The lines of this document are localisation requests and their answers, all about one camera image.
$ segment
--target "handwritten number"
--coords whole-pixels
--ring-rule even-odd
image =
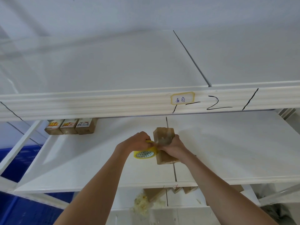
[[[219,99],[218,99],[217,97],[212,96],[212,95],[209,95],[209,97],[214,97],[214,98],[216,98],[216,99],[218,100],[214,105],[216,105],[216,104],[219,102]],[[212,108],[212,109],[210,109],[210,108],[213,107],[214,105],[212,105],[212,106],[210,106],[209,108],[207,108],[207,110],[215,110],[215,109],[222,109],[222,108],[232,108],[232,106],[226,106],[226,107],[219,107],[219,108]]]

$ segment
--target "tape roll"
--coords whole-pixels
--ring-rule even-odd
[[[147,143],[154,143],[152,140],[146,140]],[[134,151],[133,157],[136,159],[150,159],[157,154],[157,148],[156,147],[150,147],[147,150],[144,151]]]

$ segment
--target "blue bin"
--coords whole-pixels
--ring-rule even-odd
[[[40,149],[38,145],[23,147],[1,176],[19,182]],[[0,149],[0,161],[10,150],[11,148]],[[74,193],[47,194],[70,203]],[[49,225],[55,222],[62,211],[59,208],[0,192],[0,225]]]

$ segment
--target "sticker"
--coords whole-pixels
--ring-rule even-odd
[[[67,127],[67,128],[74,127],[74,126],[76,125],[76,123],[77,123],[77,119],[66,119],[66,120],[63,122],[61,128],[62,128],[62,127],[64,127],[64,128],[65,128],[65,127]]]
[[[178,104],[193,103],[194,99],[195,99],[195,93],[192,91],[173,94],[171,95],[171,104],[178,105]]]
[[[58,129],[64,120],[52,120],[47,126],[48,129]]]
[[[76,127],[89,127],[91,124],[92,118],[81,118],[78,121]]]

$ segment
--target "wooden block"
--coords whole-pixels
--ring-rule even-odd
[[[62,131],[59,129],[59,127],[64,122],[64,119],[57,119],[52,120],[49,122],[49,125],[45,128],[45,132],[47,132],[49,135],[62,135]]]
[[[191,187],[183,187],[183,191],[185,194],[188,194],[190,192],[195,191],[198,188],[198,186],[191,186]]]
[[[156,201],[158,198],[162,197],[170,188],[152,188],[144,189],[144,193],[149,201],[149,203]]]
[[[95,132],[96,124],[97,124],[98,118],[80,118],[75,130],[78,134],[90,134]]]
[[[172,191],[173,193],[178,193],[181,189],[182,187],[176,187],[176,188],[172,188]]]
[[[232,188],[234,188],[238,192],[244,191],[242,185],[230,185]]]
[[[77,119],[66,119],[59,128],[63,134],[77,134],[75,127],[77,125]]]
[[[173,128],[158,127],[153,132],[154,142],[159,145],[169,145],[175,136]],[[176,163],[179,160],[173,156],[168,155],[165,151],[158,150],[156,154],[157,164]]]

